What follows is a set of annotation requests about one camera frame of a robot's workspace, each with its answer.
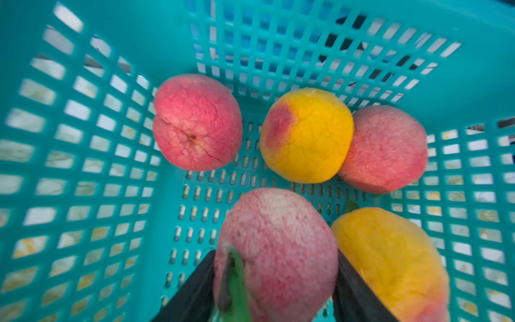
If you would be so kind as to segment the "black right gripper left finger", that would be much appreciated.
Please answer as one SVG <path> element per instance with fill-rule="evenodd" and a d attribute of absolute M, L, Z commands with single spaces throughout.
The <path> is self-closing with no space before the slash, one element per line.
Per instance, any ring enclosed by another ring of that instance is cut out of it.
<path fill-rule="evenodd" d="M 208 322 L 214 310 L 215 251 L 210 251 L 152 322 Z"/>

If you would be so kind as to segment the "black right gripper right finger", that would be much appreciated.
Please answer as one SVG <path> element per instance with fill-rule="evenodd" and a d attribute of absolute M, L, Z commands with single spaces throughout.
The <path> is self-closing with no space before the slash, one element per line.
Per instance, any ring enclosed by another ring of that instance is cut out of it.
<path fill-rule="evenodd" d="M 338 322 L 398 322 L 341 251 L 332 298 Z"/>

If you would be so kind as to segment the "orange red peach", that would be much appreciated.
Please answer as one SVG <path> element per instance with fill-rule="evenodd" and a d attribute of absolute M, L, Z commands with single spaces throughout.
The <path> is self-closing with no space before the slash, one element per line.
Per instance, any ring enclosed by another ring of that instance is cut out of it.
<path fill-rule="evenodd" d="M 426 232 L 377 207 L 335 220 L 339 250 L 399 321 L 446 321 L 449 275 Z"/>

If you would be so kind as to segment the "pink peach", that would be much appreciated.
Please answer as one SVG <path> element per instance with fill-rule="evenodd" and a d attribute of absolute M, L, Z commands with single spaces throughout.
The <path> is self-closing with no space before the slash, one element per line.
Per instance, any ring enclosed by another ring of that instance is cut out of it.
<path fill-rule="evenodd" d="M 228 273 L 237 258 L 252 321 L 312 321 L 335 290 L 335 236 L 310 202 L 286 189 L 254 189 L 226 215 L 214 261 L 220 310 L 236 305 Z"/>

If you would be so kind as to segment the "teal plastic basket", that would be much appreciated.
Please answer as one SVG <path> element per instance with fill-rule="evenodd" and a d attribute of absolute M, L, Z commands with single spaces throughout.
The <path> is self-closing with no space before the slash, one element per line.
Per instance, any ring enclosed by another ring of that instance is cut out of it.
<path fill-rule="evenodd" d="M 241 107 L 221 169 L 177 168 L 153 138 L 158 87 L 186 73 Z M 275 174 L 262 124 L 303 87 L 418 119 L 425 174 L 386 195 Z M 261 187 L 328 224 L 406 217 L 448 270 L 449 321 L 513 321 L 514 2 L 1 2 L 2 321 L 152 320 Z"/>

